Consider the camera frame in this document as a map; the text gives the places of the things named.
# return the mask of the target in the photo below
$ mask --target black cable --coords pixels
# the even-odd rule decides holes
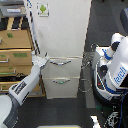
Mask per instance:
[[[106,0],[97,0],[99,3],[104,3]]]

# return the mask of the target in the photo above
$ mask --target drawer handle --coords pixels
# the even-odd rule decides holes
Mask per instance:
[[[6,61],[0,61],[0,63],[8,63],[9,59],[7,58]]]
[[[55,65],[65,65],[65,64],[70,63],[70,62],[71,62],[71,60],[68,60],[68,61],[65,61],[65,62],[60,62],[60,63],[55,62],[55,61],[50,61],[50,63],[55,64]]]
[[[55,83],[57,83],[57,84],[64,84],[64,83],[66,83],[66,82],[68,82],[68,81],[70,81],[70,79],[52,80],[52,82],[55,82]]]
[[[15,74],[16,71],[14,70],[14,72],[0,72],[0,75],[10,75],[10,74]]]
[[[2,91],[2,92],[7,92],[7,91],[9,91],[9,90],[4,90],[3,87],[4,87],[4,86],[1,86],[1,91]]]

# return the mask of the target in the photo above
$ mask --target green sign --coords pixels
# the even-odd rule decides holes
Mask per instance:
[[[7,33],[8,38],[13,38],[12,33]]]
[[[14,57],[27,57],[27,53],[13,53]]]

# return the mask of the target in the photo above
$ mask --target white robot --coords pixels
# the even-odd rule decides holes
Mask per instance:
[[[18,119],[18,107],[24,103],[29,92],[37,85],[40,71],[48,60],[48,55],[44,58],[32,55],[34,66],[31,69],[31,74],[18,84],[12,85],[8,95],[0,96],[0,128],[13,128],[15,126]]]
[[[115,33],[111,46],[96,47],[93,90],[102,101],[117,104],[128,90],[128,37]]]

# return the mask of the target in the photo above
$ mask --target white cabinet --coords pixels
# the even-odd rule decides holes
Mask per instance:
[[[30,27],[30,10],[33,14],[40,56],[44,56],[47,52],[51,58],[42,70],[46,96],[76,97],[91,0],[30,0],[30,2],[32,7],[28,8],[27,1],[24,0]],[[38,15],[37,3],[48,4],[48,17]]]

